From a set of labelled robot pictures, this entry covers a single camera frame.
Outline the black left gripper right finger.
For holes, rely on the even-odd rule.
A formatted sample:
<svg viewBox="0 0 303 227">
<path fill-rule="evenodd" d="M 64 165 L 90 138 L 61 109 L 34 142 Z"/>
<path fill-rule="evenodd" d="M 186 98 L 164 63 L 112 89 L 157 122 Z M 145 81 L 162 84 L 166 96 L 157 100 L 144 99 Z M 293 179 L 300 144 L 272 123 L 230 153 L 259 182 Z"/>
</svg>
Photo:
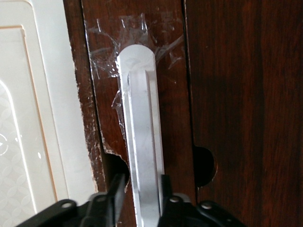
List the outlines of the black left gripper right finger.
<svg viewBox="0 0 303 227">
<path fill-rule="evenodd" d="M 173 193 L 168 175 L 161 176 L 163 211 L 159 227 L 243 227 L 241 221 L 219 204 L 202 201 L 194 206 L 189 197 Z"/>
</svg>

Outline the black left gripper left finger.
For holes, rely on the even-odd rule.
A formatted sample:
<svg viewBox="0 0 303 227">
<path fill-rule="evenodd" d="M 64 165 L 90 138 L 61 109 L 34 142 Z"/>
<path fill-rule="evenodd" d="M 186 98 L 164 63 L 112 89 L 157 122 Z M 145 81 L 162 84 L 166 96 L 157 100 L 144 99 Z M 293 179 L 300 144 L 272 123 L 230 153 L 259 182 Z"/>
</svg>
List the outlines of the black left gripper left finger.
<svg viewBox="0 0 303 227">
<path fill-rule="evenodd" d="M 70 199 L 54 203 L 19 227 L 114 227 L 125 197 L 125 175 L 116 174 L 108 192 L 91 195 L 81 206 Z"/>
</svg>

